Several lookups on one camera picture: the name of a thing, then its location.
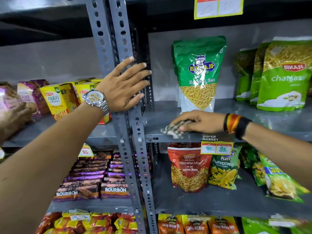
person's right hand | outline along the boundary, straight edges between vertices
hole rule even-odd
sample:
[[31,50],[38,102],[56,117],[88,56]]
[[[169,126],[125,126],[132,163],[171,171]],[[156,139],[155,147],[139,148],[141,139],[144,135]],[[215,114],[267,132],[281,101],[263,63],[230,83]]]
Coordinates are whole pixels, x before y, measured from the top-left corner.
[[133,61],[134,57],[129,57],[121,62],[96,86],[96,90],[106,96],[111,112],[126,111],[144,97],[144,94],[137,93],[149,85],[147,80],[143,80],[151,74],[150,70],[143,70],[146,63],[135,64],[120,74]]
[[179,117],[175,118],[170,125],[181,121],[193,120],[195,121],[194,123],[188,123],[180,126],[180,130],[216,133],[223,131],[224,118],[225,114],[193,110],[191,112],[182,113]]

blurred hand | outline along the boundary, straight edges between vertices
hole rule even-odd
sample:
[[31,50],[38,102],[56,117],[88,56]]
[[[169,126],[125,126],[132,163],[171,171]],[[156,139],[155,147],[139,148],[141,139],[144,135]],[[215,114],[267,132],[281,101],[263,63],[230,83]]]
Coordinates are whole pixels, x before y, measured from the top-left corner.
[[111,112],[126,111],[144,97],[144,94],[137,93],[149,85],[147,80],[143,80],[151,74],[149,70],[142,70],[146,63],[136,64],[120,75],[133,61],[134,57],[130,57],[121,62],[96,86],[96,90],[105,94]]
[[32,110],[26,107],[25,102],[5,112],[0,119],[0,145],[31,120]]
[[180,127],[181,131],[198,131],[202,133],[216,133],[223,131],[225,114],[204,112],[193,110],[184,112],[179,117],[174,119],[170,125],[181,121],[193,120],[194,123],[188,123]]

watch face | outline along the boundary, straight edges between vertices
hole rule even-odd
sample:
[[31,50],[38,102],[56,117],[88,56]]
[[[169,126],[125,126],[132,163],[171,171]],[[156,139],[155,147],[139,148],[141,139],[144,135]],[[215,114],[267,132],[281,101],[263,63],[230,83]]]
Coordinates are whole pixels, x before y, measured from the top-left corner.
[[104,100],[103,94],[96,90],[89,91],[86,98],[92,104],[100,104]]

gray shelf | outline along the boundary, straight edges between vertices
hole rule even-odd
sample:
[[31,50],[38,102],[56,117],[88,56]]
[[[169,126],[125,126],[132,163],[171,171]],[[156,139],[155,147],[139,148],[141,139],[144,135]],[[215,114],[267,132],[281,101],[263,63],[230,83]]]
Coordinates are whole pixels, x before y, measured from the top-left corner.
[[[250,106],[248,102],[237,102],[231,98],[217,99],[214,112],[240,114],[280,133],[312,141],[312,98],[307,99],[305,108],[293,112],[262,111]],[[176,140],[160,132],[161,128],[169,125],[180,113],[181,109],[175,101],[154,102],[154,107],[149,105],[143,114],[146,142],[200,142],[200,133],[189,133],[183,139]]]
[[208,185],[199,193],[185,193],[171,182],[171,162],[168,154],[160,154],[152,174],[156,213],[206,214],[269,218],[279,213],[294,218],[312,219],[312,195],[301,198],[304,204],[265,196],[264,187],[257,187],[252,174],[240,169],[243,180],[235,181],[237,190]]
[[0,0],[0,15],[83,4],[83,0]]
[[134,213],[131,199],[113,199],[103,200],[77,200],[66,202],[51,202],[47,212],[67,212],[71,209],[83,209],[89,212],[126,212]]
[[[33,118],[33,122],[25,125],[21,131],[14,135],[2,147],[24,147],[38,135],[52,126],[56,121],[51,115]],[[92,149],[104,149],[106,145],[117,144],[117,138],[112,121],[106,125],[98,125],[89,135],[86,143]]]

silver watch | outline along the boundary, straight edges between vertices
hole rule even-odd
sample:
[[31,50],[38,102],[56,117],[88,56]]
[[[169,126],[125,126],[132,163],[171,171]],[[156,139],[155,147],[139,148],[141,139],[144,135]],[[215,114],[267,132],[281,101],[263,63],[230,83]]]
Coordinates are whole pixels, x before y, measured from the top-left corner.
[[101,108],[104,112],[104,115],[109,113],[110,108],[108,107],[108,103],[105,99],[105,95],[102,92],[97,91],[97,90],[90,90],[88,93],[84,94],[82,97],[87,104]]

